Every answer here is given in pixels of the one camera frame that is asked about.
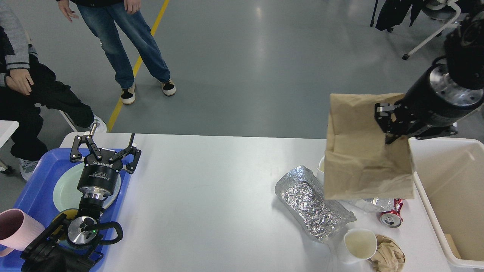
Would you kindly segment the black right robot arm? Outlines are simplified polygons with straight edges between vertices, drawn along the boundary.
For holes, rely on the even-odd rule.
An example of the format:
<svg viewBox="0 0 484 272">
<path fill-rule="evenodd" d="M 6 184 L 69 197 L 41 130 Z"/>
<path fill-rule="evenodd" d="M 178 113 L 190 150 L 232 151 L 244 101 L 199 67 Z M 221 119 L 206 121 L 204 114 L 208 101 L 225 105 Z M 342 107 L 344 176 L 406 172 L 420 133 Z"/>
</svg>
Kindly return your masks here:
<svg viewBox="0 0 484 272">
<path fill-rule="evenodd" d="M 471 12 L 444 42 L 446 63 L 436 58 L 403 98 L 375 104 L 374 118 L 392 144 L 455 135 L 456 123 L 483 105 L 483 9 Z"/>
</svg>

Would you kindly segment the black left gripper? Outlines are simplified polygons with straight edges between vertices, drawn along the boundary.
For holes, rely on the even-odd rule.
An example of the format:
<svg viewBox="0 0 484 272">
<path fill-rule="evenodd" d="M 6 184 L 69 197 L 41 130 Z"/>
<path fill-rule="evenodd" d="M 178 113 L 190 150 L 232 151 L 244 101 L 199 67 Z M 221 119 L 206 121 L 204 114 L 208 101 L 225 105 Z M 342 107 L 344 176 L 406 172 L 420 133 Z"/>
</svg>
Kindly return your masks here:
<svg viewBox="0 0 484 272">
<path fill-rule="evenodd" d="M 135 133 L 131 133 L 128 146 L 110 157 L 102 157 L 100 149 L 93 141 L 93 136 L 99 124 L 93 124 L 90 131 L 81 136 L 75 136 L 70 152 L 70 162 L 81 162 L 82 153 L 79 148 L 85 144 L 89 155 L 84 158 L 84 168 L 78 182 L 78 191 L 83 198 L 105 200 L 112 195 L 118 173 L 121 170 L 133 174 L 138 167 L 142 150 L 137 148 Z"/>
</svg>

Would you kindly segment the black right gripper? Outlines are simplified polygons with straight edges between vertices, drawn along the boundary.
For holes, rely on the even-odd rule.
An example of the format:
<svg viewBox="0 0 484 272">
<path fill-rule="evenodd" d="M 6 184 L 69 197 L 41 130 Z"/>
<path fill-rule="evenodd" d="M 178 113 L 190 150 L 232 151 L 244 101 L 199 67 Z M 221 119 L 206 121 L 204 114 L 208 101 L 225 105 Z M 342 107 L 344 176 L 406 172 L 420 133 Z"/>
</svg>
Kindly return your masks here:
<svg viewBox="0 0 484 272">
<path fill-rule="evenodd" d="M 389 145 L 401 136 L 419 141 L 458 134 L 455 123 L 483 104 L 483 78 L 449 71 L 446 64 L 430 67 L 394 105 L 376 103 L 374 119 Z M 417 131 L 416 125 L 423 131 Z"/>
</svg>

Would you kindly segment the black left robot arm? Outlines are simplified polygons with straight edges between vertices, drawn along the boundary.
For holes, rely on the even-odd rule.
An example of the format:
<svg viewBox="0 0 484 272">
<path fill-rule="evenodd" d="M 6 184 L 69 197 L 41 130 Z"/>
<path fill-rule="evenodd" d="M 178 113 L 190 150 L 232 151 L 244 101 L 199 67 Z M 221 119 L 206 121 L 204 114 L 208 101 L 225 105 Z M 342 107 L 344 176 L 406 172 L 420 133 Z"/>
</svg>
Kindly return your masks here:
<svg viewBox="0 0 484 272">
<path fill-rule="evenodd" d="M 122 150 L 100 148 L 93 139 L 95 130 L 76 136 L 71 147 L 70 162 L 82 167 L 76 187 L 78 208 L 71 218 L 61 212 L 23 250 L 23 272 L 88 272 L 104 257 L 103 246 L 123 238 L 121 225 L 102 216 L 108 203 L 119 196 L 120 173 L 135 172 L 141 150 L 134 142 L 135 134 Z"/>
</svg>

